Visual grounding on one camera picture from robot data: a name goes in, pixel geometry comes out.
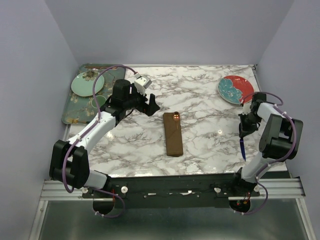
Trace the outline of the blue handled knife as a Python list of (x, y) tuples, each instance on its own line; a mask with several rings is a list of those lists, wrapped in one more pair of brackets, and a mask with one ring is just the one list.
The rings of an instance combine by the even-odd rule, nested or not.
[(240, 150), (241, 150), (241, 155), (244, 161), (246, 161), (246, 151), (245, 151), (245, 144), (244, 144), (244, 138), (241, 137), (239, 139), (239, 145), (240, 145)]

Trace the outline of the brown fabric napkin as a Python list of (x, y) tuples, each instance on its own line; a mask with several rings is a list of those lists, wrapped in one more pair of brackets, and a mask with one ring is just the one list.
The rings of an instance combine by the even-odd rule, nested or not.
[(179, 129), (176, 127), (176, 123), (173, 120), (174, 112), (165, 112), (162, 115), (165, 135), (165, 147), (166, 155), (169, 157), (179, 157), (184, 154), (183, 152), (183, 140), (181, 129), (181, 117)]

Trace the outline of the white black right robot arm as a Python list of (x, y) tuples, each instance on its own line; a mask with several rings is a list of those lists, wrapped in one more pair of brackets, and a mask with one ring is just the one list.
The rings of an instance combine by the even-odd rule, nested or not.
[(230, 191), (236, 195), (251, 193), (259, 179), (276, 163), (295, 158), (302, 136), (304, 123), (290, 117), (279, 109), (284, 104), (267, 101), (268, 92), (253, 92), (242, 98), (240, 104), (251, 98), (250, 112), (239, 114), (239, 142), (242, 157), (245, 158), (244, 137), (259, 130), (261, 121), (266, 123), (259, 140), (259, 152), (250, 163), (240, 168), (235, 179), (230, 183)]

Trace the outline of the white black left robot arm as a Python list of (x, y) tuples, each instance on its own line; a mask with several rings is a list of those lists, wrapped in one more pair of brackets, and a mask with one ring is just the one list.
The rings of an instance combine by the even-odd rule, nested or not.
[(49, 175), (63, 183), (67, 192), (82, 187), (93, 188), (101, 198), (111, 191), (108, 175), (91, 170), (89, 153), (109, 131), (127, 116), (127, 111), (137, 110), (152, 116), (160, 107), (155, 95), (146, 94), (152, 81), (140, 76), (134, 82), (118, 79), (111, 96), (100, 106), (96, 117), (78, 134), (67, 141), (58, 140), (52, 151)]

